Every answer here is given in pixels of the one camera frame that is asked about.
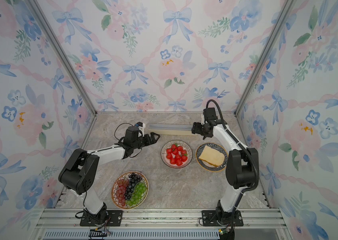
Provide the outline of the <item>cream plastic wrap dispenser box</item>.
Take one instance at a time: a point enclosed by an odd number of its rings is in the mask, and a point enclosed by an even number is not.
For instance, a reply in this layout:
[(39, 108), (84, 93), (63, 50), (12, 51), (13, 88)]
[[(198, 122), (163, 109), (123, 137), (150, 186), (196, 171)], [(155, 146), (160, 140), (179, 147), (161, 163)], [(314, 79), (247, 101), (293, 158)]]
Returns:
[(192, 125), (149, 124), (148, 130), (159, 135), (193, 136)]

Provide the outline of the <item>glass bowl with striped rim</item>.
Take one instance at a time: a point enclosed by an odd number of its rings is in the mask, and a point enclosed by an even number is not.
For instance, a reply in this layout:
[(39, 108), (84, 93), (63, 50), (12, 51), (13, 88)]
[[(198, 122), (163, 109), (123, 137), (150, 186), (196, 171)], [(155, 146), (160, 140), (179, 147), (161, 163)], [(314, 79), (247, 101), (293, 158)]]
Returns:
[(192, 161), (193, 156), (190, 145), (181, 140), (169, 141), (161, 149), (163, 163), (173, 169), (186, 167)]

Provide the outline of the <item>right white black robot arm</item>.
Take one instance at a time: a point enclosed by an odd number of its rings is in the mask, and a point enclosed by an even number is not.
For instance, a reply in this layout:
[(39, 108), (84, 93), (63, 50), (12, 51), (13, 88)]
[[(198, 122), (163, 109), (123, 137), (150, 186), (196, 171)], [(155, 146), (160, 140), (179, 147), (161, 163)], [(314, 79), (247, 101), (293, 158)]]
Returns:
[(228, 186), (216, 207), (216, 218), (222, 226), (233, 226), (244, 193), (255, 190), (259, 184), (258, 151), (239, 141), (223, 117), (218, 117), (215, 108), (204, 109), (202, 122), (193, 124), (192, 133), (204, 138), (217, 138), (227, 151), (225, 170)]

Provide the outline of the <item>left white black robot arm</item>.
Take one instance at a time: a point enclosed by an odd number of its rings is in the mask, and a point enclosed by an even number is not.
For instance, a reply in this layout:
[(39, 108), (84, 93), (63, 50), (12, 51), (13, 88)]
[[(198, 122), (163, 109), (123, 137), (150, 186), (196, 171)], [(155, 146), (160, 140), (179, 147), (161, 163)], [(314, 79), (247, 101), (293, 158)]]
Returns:
[(68, 190), (77, 195), (85, 195), (81, 225), (88, 222), (91, 226), (103, 226), (110, 215), (106, 204), (99, 198), (93, 184), (99, 166), (112, 161), (130, 158), (135, 150), (154, 145), (160, 135), (154, 132), (144, 133), (141, 122), (126, 129), (125, 135), (117, 143), (99, 150), (76, 149), (61, 170), (58, 180)]

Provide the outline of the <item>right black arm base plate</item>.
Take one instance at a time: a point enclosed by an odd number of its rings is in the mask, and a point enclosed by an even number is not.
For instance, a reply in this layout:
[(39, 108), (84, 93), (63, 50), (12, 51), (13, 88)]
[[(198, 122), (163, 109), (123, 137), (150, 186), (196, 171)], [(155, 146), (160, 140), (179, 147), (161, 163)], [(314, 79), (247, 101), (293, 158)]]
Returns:
[(216, 210), (203, 210), (202, 213), (202, 225), (204, 227), (243, 227), (243, 217), (240, 211), (232, 213), (217, 212)]

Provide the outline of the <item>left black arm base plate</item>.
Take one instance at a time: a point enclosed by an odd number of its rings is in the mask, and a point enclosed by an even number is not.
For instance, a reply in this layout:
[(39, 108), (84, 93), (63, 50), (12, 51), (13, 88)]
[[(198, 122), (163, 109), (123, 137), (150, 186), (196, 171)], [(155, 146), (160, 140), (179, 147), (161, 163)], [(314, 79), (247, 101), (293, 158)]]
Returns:
[(120, 227), (124, 212), (122, 210), (101, 210), (98, 214), (93, 215), (87, 210), (83, 210), (78, 212), (78, 214), (80, 213), (82, 213), (82, 216), (76, 215), (76, 217), (81, 220), (81, 227), (104, 227), (105, 225), (107, 227)]

